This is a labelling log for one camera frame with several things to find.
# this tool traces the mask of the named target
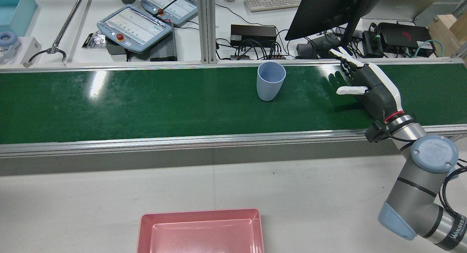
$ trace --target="pink tray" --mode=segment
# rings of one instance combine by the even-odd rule
[[[137,253],[264,253],[257,209],[145,214]]]

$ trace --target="monitor stand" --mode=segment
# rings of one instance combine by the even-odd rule
[[[311,40],[312,42],[308,42],[315,46],[317,54],[322,59],[333,59],[334,56],[329,54],[329,50],[337,49],[338,47],[343,47],[350,55],[353,54],[349,52],[347,45],[352,41],[352,36],[357,28],[357,24],[361,16],[363,16],[363,12],[368,6],[369,1],[370,0],[357,0],[355,8],[349,10],[350,20],[340,40],[334,34],[325,34],[324,36]]]

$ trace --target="red ring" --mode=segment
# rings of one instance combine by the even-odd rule
[[[391,119],[392,117],[395,117],[396,115],[398,115],[398,114],[403,114],[403,113],[404,113],[403,110],[393,113],[392,115],[388,116],[388,117],[384,120],[384,123],[387,123],[387,121],[388,121],[389,119]]]

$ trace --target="light blue bin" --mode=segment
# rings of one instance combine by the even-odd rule
[[[0,0],[0,32],[24,36],[36,7],[35,0]]]

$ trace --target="light blue cup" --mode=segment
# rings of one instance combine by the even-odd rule
[[[285,68],[276,62],[264,62],[258,67],[256,91],[263,101],[271,101],[277,95],[285,79]]]

